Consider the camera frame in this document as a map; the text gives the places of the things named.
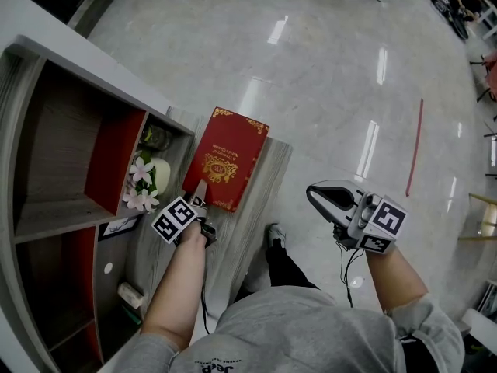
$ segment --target white floor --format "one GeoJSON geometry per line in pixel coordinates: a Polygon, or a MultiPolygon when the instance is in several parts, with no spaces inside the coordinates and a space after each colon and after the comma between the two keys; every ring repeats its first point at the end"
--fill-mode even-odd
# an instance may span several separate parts
{"type": "MultiPolygon", "coordinates": [[[[236,110],[293,145],[273,219],[309,280],[338,303],[347,303],[339,249],[304,193],[327,179],[356,179],[408,210],[398,246],[451,316],[478,295],[497,242],[457,235],[467,193],[487,192],[482,135],[484,121],[497,128],[497,109],[476,105],[467,65],[466,50],[478,57],[485,46],[461,43],[429,0],[116,0],[90,40],[177,107],[236,110]]],[[[364,258],[356,276],[355,304],[379,309],[364,258]]],[[[261,283],[267,274],[252,285],[261,283]]]]}

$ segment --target white flower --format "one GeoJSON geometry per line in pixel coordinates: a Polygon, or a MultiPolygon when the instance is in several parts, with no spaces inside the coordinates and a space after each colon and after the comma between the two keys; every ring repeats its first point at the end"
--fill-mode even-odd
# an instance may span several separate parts
{"type": "Polygon", "coordinates": [[[133,174],[133,181],[138,182],[142,178],[146,183],[152,183],[152,177],[148,173],[154,168],[154,163],[149,162],[144,164],[144,161],[141,156],[137,157],[135,164],[131,165],[130,174],[133,174]]]}
{"type": "Polygon", "coordinates": [[[145,208],[147,209],[147,211],[154,211],[155,209],[152,208],[152,205],[157,206],[159,204],[159,201],[155,199],[157,193],[157,190],[154,190],[152,193],[150,193],[150,195],[148,194],[147,190],[141,191],[141,195],[144,197],[145,208]]]}
{"type": "Polygon", "coordinates": [[[123,201],[127,202],[127,208],[136,208],[138,211],[143,211],[145,196],[139,195],[137,190],[131,189],[129,193],[125,193],[123,201]]]}

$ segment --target red line on floor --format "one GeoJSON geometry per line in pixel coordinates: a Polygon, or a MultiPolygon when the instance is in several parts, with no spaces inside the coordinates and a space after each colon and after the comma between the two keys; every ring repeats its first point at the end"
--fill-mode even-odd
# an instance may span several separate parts
{"type": "Polygon", "coordinates": [[[414,175],[414,167],[416,166],[416,156],[418,155],[419,147],[419,135],[421,134],[421,122],[422,122],[422,106],[423,100],[421,98],[421,103],[419,104],[419,119],[418,119],[418,132],[416,134],[416,145],[414,147],[414,155],[412,155],[411,173],[409,174],[409,181],[407,182],[407,187],[405,188],[405,196],[409,196],[409,191],[411,189],[412,176],[414,175]]]}

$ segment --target red book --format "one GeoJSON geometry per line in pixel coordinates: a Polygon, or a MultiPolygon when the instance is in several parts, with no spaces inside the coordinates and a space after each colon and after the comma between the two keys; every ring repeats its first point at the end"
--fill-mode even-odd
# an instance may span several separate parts
{"type": "Polygon", "coordinates": [[[207,182],[205,202],[235,211],[269,127],[230,110],[217,107],[193,156],[182,188],[195,192],[201,179],[207,182]]]}

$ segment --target hand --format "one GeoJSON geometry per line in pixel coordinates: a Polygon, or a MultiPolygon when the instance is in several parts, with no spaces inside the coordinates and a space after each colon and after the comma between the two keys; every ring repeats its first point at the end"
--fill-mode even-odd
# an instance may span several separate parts
{"type": "Polygon", "coordinates": [[[205,236],[200,233],[200,223],[197,220],[191,222],[185,230],[181,232],[179,237],[179,242],[182,244],[186,242],[200,242],[205,246],[206,241],[205,236]]]}

